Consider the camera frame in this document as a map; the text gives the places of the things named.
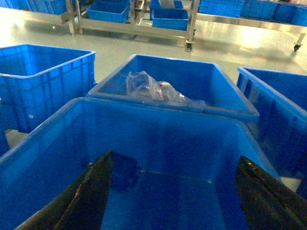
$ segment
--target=clear plastic bag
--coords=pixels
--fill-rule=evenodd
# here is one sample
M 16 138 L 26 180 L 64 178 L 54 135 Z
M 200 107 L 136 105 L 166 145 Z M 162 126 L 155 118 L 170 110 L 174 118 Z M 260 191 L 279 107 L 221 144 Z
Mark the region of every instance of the clear plastic bag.
M 204 101 L 191 100 L 175 90 L 166 81 L 156 81 L 145 71 L 132 74 L 126 78 L 127 95 L 139 99 L 152 99 L 154 101 L 165 101 L 169 104 L 182 106 L 205 106 Z

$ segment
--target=cart wheel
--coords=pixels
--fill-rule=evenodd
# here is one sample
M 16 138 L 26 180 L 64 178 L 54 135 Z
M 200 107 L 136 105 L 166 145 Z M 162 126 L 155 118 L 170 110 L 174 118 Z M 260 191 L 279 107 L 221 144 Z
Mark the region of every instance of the cart wheel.
M 187 52 L 191 52 L 192 49 L 193 49 L 192 43 L 187 43 L 187 44 L 186 44 L 186 51 L 187 51 Z
M 298 49 L 301 47 L 301 45 L 295 45 L 294 46 L 294 52 L 298 51 Z

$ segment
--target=gray epoxy floor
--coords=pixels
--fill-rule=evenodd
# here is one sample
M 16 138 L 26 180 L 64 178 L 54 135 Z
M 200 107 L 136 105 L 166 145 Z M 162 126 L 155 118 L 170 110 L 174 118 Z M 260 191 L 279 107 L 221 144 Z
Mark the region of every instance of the gray epoxy floor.
M 95 79 L 100 82 L 132 54 L 148 54 L 213 62 L 236 82 L 237 67 L 254 67 L 307 74 L 307 46 L 293 52 L 298 34 L 197 21 L 193 51 L 184 41 L 85 30 L 72 37 L 68 26 L 0 18 L 0 47 L 31 43 L 96 51 Z M 7 133 L 10 146 L 25 134 Z M 296 189 L 297 181 L 288 181 Z

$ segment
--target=plastic crate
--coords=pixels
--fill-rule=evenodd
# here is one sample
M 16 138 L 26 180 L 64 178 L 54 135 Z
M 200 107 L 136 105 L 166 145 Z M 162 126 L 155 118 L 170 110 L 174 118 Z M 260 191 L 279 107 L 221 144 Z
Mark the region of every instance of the plastic crate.
M 291 23 L 294 25 L 307 26 L 307 6 L 296 7 L 295 15 L 291 20 Z
M 19 45 L 0 49 L 5 128 L 30 132 L 69 100 L 95 85 L 95 52 Z
M 237 85 L 260 113 L 248 125 L 281 176 L 307 178 L 307 76 L 239 68 Z
M 296 4 L 279 2 L 273 19 L 274 21 L 280 23 L 291 23 L 295 12 Z
M 27 0 L 30 11 L 48 14 L 63 14 L 66 0 Z
M 182 1 L 174 1 L 174 6 L 176 9 L 183 9 L 183 4 Z M 161 8 L 161 4 L 159 2 L 159 0 L 151 0 L 150 2 L 150 20 L 153 19 L 153 10 L 156 8 Z
M 153 10 L 153 27 L 187 30 L 189 14 L 187 10 L 162 9 Z
M 278 3 L 264 0 L 246 0 L 242 11 L 242 17 L 260 18 L 272 20 Z
M 278 178 L 236 120 L 79 98 L 0 158 L 0 228 L 14 229 L 109 149 L 136 161 L 138 180 L 111 188 L 103 230 L 248 230 L 234 186 L 239 158 Z
M 125 4 L 96 1 L 87 9 L 87 13 L 90 19 L 125 23 L 129 19 L 129 10 Z
M 202 0 L 199 6 L 199 12 L 238 18 L 243 4 L 243 0 Z
M 164 102 L 143 101 L 127 96 L 126 77 L 146 71 L 157 81 L 169 82 L 177 91 L 208 106 L 197 109 Z M 91 97 L 126 101 L 196 113 L 233 117 L 245 122 L 258 121 L 259 113 L 219 66 L 212 63 L 146 55 L 132 55 L 88 93 Z

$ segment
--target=metal frame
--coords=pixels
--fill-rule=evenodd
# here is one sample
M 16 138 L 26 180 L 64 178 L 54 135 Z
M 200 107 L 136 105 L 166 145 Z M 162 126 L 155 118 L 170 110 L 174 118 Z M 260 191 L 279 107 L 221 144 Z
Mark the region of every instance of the metal frame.
M 251 20 L 251 19 L 245 19 L 245 18 L 231 18 L 231 17 L 223 17 L 223 16 L 217 16 L 217 15 L 198 13 L 197 20 L 204 21 L 204 22 L 242 25 L 242 26 L 256 27 L 256 28 L 261 28 L 261 29 L 269 29 L 269 30 L 301 34 L 298 41 L 296 42 L 294 46 L 295 52 L 302 46 L 302 41 L 305 37 L 305 34 L 307 34 L 307 27 L 305 26 L 258 21 L 258 20 Z
M 0 7 L 0 14 L 39 23 L 63 25 L 68 22 L 70 33 L 74 35 L 76 32 L 74 17 L 77 13 L 73 11 L 72 0 L 66 0 L 66 8 L 67 11 L 65 13 L 61 15 L 54 15 Z
M 185 39 L 186 50 L 187 51 L 192 50 L 194 28 L 195 28 L 196 16 L 200 0 L 191 1 L 191 9 L 189 11 L 189 22 L 186 31 L 163 29 L 163 28 L 141 25 L 142 21 L 144 20 L 144 14 L 149 11 L 147 10 L 147 0 L 139 0 L 139 1 L 141 2 L 141 6 L 140 8 L 135 9 L 134 7 L 135 0 L 130 0 L 131 9 L 130 9 L 130 19 L 128 23 L 113 23 L 113 22 L 87 19 L 86 7 L 85 9 L 80 9 L 79 0 L 76 0 L 76 5 L 79 9 L 78 21 L 79 21 L 80 33 L 83 34 L 83 29 L 94 29 L 94 30 L 111 31 L 111 32 L 125 33 L 132 35 L 171 38 L 176 40 Z

